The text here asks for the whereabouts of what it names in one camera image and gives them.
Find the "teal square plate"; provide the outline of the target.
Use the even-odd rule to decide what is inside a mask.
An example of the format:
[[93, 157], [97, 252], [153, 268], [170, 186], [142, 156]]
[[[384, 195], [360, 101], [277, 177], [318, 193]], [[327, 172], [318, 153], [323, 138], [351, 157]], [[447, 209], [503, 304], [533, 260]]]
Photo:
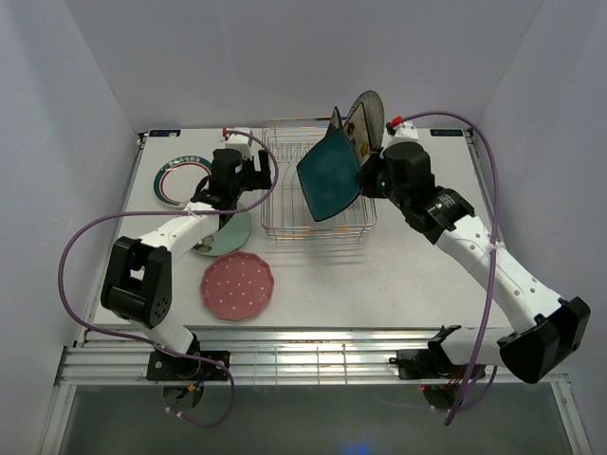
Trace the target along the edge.
[[297, 165], [303, 196], [315, 222], [346, 210], [359, 196], [359, 161], [341, 130], [325, 136]]

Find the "cream floral square plate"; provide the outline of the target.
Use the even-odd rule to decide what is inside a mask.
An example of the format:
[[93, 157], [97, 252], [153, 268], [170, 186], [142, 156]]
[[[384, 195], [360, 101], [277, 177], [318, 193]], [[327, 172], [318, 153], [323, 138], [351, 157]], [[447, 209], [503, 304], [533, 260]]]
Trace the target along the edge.
[[342, 130], [357, 156], [359, 165], [363, 166], [371, 153], [371, 139], [363, 102], [351, 108]]

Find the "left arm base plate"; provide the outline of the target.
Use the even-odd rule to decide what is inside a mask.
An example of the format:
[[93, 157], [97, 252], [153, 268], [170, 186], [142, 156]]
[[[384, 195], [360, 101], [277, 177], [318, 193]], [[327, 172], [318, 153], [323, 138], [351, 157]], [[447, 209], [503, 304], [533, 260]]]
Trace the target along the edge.
[[166, 355], [159, 351], [152, 351], [149, 356], [145, 378], [148, 381], [195, 382], [206, 376], [210, 381], [227, 381], [227, 373], [214, 364], [194, 361], [182, 357]]

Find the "black floral square plate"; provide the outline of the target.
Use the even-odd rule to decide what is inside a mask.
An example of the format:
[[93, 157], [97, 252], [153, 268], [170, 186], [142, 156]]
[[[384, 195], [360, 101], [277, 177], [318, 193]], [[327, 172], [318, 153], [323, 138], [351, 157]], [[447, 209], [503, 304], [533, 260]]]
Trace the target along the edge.
[[340, 109], [338, 106], [334, 106], [328, 121], [325, 136], [331, 137], [336, 132], [341, 132], [342, 128], [342, 116], [340, 114]]

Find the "speckled round plate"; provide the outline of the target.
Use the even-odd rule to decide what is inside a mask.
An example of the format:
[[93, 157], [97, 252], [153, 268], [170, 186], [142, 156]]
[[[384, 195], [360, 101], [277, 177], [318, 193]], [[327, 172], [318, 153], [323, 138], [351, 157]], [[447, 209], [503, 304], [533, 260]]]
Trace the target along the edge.
[[365, 109], [370, 146], [375, 151], [381, 147], [385, 128], [383, 101], [375, 90], [366, 90], [353, 102], [348, 112], [348, 118], [354, 114], [361, 104], [364, 105]]

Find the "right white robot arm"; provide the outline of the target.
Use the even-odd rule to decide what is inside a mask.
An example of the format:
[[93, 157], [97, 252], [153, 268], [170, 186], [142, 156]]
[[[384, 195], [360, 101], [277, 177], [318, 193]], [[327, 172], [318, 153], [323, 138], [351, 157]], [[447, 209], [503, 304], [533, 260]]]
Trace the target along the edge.
[[509, 322], [488, 329], [485, 309], [476, 328], [442, 328], [428, 343], [434, 373], [450, 376], [465, 364], [497, 366], [535, 384], [578, 349], [589, 305], [542, 284], [491, 236], [461, 194], [436, 185], [421, 145], [400, 142], [371, 154], [357, 180], [363, 194], [389, 200], [413, 230], [459, 263], [486, 290], [486, 304], [497, 304]]

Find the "wire dish rack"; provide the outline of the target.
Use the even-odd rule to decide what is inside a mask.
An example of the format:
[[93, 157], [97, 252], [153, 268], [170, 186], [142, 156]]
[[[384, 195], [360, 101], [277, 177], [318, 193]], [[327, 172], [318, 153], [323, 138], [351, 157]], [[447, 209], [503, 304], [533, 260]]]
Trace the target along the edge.
[[279, 164], [279, 182], [262, 204], [261, 222], [267, 235], [280, 241], [343, 239], [358, 241], [377, 222], [375, 202], [359, 197], [336, 216], [316, 222], [305, 202], [296, 167], [328, 128], [329, 117], [269, 119], [262, 140]]

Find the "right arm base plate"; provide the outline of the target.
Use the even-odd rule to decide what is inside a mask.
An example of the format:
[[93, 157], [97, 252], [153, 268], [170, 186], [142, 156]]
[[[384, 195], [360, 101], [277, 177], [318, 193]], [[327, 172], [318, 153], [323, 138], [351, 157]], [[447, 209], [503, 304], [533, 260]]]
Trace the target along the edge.
[[400, 379], [463, 379], [467, 363], [452, 363], [446, 354], [430, 349], [398, 350], [388, 360]]

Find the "pink dotted plate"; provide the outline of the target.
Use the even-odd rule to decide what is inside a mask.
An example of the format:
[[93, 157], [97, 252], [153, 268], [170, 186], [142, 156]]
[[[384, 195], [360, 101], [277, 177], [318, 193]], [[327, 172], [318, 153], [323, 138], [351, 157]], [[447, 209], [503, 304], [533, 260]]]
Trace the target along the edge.
[[256, 317], [267, 307], [274, 283], [269, 264], [260, 256], [234, 251], [206, 268], [199, 293], [214, 317], [239, 322]]

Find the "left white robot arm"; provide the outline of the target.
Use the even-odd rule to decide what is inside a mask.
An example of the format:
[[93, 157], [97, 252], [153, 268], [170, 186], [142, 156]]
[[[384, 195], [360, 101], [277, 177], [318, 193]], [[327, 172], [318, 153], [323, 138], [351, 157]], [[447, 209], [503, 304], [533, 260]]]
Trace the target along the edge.
[[211, 173], [196, 186], [178, 216], [138, 238], [122, 236], [112, 246], [101, 290], [101, 306], [141, 330], [169, 356], [169, 368], [180, 378], [201, 367], [199, 343], [171, 311], [173, 266], [189, 251], [205, 246], [227, 254], [246, 241], [250, 216], [238, 204], [248, 191], [273, 188], [266, 150], [258, 152], [260, 168], [236, 147], [213, 152]]

